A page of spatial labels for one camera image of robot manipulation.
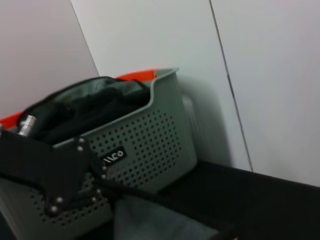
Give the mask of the grey perforated storage box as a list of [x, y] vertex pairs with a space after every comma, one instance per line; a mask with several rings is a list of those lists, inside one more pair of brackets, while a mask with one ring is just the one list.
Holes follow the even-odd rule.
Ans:
[[[150, 100], [145, 106], [62, 142], [43, 143], [57, 148], [75, 138], [84, 138], [105, 164], [108, 180], [111, 171], [123, 170], [136, 159], [155, 162], [172, 158], [182, 165], [180, 177], [190, 172], [197, 157], [177, 70], [155, 72], [156, 78], [142, 82], [150, 86]], [[0, 133], [8, 131], [31, 138], [35, 122], [35, 116], [27, 115], [22, 120], [18, 118], [11, 129], [4, 129], [0, 123]], [[88, 168], [77, 194], [94, 190], [94, 180]], [[39, 190], [0, 177], [0, 217], [16, 240], [74, 240], [112, 219], [110, 198], [75, 209], [70, 203], [56, 216], [48, 216], [44, 207], [45, 197]]]

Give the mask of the yellow and grey towel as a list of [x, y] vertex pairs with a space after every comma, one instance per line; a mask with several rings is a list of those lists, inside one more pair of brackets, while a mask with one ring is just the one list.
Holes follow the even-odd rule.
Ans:
[[233, 229], [218, 229], [160, 204], [124, 196], [114, 204], [114, 240], [234, 240]]

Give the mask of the black cloth box liner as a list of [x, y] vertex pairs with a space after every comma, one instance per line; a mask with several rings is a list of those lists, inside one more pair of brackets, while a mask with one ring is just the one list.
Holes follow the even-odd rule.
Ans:
[[149, 87], [137, 82], [124, 85], [129, 87], [128, 92], [107, 87], [70, 103], [52, 103], [34, 115], [36, 121], [29, 137], [54, 145], [117, 120], [149, 103]]

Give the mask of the orange-red plastic object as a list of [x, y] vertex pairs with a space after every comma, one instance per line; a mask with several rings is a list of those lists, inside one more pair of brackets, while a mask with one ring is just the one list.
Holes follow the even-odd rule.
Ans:
[[[123, 75], [119, 75], [116, 79], [121, 79], [125, 81], [138, 80], [140, 82], [150, 82], [157, 77], [155, 69], [141, 70], [136, 72], [130, 72]], [[16, 126], [18, 118], [23, 112], [17, 112], [6, 117], [0, 118], [0, 124], [4, 126], [6, 130], [12, 129]]]

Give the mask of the black tablecloth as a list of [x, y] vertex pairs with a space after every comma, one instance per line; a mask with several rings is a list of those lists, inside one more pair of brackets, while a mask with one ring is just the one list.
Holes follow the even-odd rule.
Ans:
[[114, 240], [115, 203], [125, 196], [233, 229], [234, 240], [320, 240], [319, 187], [203, 161], [184, 177], [182, 168], [176, 159], [159, 158], [111, 171], [113, 218], [76, 240]]

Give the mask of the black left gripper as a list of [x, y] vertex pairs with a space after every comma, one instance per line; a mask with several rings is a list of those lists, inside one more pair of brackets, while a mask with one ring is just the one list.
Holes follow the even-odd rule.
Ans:
[[[94, 190], [78, 193], [89, 168]], [[71, 203], [71, 209], [87, 207], [99, 200], [117, 199], [107, 178], [107, 168], [83, 137], [53, 147], [17, 133], [0, 133], [0, 178], [30, 186], [44, 195], [44, 211], [57, 216]]]

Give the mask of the grey-green cloth black trim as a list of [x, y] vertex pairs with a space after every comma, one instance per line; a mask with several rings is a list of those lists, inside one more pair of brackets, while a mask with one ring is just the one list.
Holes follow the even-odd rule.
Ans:
[[150, 94], [150, 86], [137, 79], [125, 80], [123, 78], [112, 78], [109, 76], [93, 77], [49, 94], [45, 98], [27, 107], [20, 115], [19, 120], [25, 119], [28, 115], [35, 117], [37, 113], [40, 112], [40, 109], [47, 105], [53, 103], [69, 104], [75, 100], [97, 95], [107, 89], [119, 90], [124, 96], [138, 93]]

